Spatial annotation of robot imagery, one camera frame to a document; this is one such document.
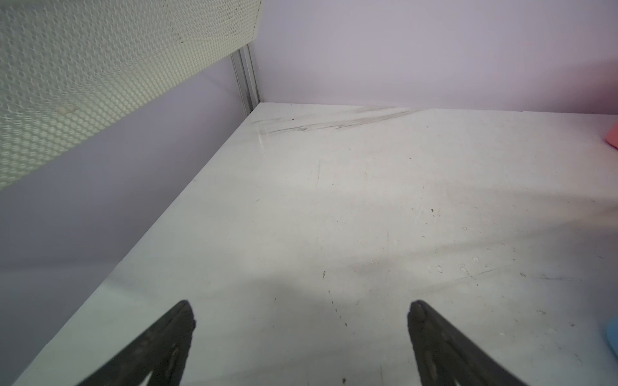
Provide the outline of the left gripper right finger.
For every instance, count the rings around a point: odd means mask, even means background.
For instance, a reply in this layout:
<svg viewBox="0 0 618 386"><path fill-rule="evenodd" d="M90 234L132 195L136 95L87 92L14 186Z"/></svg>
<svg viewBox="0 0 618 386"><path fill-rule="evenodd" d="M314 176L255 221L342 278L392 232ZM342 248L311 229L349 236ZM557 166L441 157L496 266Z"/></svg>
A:
<svg viewBox="0 0 618 386"><path fill-rule="evenodd" d="M410 304L407 326L423 385L526 385L423 300Z"/></svg>

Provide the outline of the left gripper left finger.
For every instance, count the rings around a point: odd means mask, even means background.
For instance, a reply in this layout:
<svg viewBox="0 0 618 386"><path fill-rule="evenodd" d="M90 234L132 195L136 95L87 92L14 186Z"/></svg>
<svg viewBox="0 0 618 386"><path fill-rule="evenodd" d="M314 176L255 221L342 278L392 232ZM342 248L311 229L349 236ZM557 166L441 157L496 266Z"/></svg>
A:
<svg viewBox="0 0 618 386"><path fill-rule="evenodd" d="M179 385L196 320L190 303L178 302L81 385Z"/></svg>

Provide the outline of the blue clear toolbox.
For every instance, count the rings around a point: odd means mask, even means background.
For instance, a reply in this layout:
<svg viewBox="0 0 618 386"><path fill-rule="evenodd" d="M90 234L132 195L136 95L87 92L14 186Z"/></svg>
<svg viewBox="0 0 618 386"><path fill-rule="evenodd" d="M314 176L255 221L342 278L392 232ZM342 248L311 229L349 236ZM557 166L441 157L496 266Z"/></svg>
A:
<svg viewBox="0 0 618 386"><path fill-rule="evenodd" d="M608 346L613 354L618 356L618 317L615 316L608 321L605 331Z"/></svg>

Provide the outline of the pink clear toolbox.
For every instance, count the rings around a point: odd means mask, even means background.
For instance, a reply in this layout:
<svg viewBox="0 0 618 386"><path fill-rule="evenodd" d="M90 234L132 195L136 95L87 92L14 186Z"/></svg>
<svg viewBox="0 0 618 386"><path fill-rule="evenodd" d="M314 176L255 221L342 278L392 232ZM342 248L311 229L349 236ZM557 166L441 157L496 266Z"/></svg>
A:
<svg viewBox="0 0 618 386"><path fill-rule="evenodd" d="M615 124L607 133L605 141L614 148L618 148L618 124Z"/></svg>

